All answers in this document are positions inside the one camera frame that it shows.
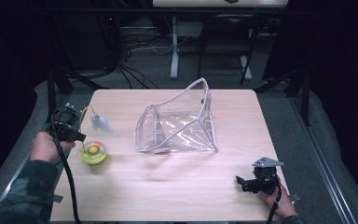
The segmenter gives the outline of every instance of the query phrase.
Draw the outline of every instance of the transparent bag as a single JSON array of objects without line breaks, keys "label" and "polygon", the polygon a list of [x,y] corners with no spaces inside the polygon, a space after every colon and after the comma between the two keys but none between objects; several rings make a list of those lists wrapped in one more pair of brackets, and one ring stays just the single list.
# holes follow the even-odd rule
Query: transparent bag
[{"label": "transparent bag", "polygon": [[172,99],[149,105],[136,126],[137,150],[217,151],[211,101],[208,84],[200,78]]}]

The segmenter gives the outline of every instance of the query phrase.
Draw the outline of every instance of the table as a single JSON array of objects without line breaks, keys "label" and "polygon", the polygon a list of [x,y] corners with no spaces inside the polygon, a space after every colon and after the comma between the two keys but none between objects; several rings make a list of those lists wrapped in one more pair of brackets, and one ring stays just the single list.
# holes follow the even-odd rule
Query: table
[{"label": "table", "polygon": [[[239,0],[230,4],[224,0],[153,0],[154,7],[268,7],[268,8],[285,8],[288,0]],[[177,79],[179,66],[179,48],[177,42],[177,20],[172,18],[172,63],[171,78]],[[246,57],[241,57],[241,65],[246,65]],[[250,70],[245,73],[246,80],[252,80]]]},{"label": "table", "polygon": [[[92,129],[89,109],[81,125],[85,143],[101,141],[108,151],[98,165],[79,158],[76,143],[68,162],[76,184],[82,221],[249,221],[267,220],[269,209],[257,194],[242,192],[235,176],[254,179],[252,163],[277,160],[254,91],[211,90],[219,151],[144,154],[136,151],[134,130],[147,105],[180,90],[99,90],[90,101],[109,120],[111,133]],[[286,186],[281,167],[278,175]],[[65,172],[55,194],[51,221],[74,220]]]}]

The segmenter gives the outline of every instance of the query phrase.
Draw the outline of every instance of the sleeve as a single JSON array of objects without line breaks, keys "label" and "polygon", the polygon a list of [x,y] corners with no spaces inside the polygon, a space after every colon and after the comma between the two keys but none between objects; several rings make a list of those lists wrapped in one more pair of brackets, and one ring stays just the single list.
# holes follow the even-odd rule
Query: sleeve
[{"label": "sleeve", "polygon": [[307,222],[302,217],[290,216],[290,217],[286,217],[283,220],[282,224],[307,224]]},{"label": "sleeve", "polygon": [[46,161],[29,161],[0,202],[0,223],[48,223],[58,169]]}]

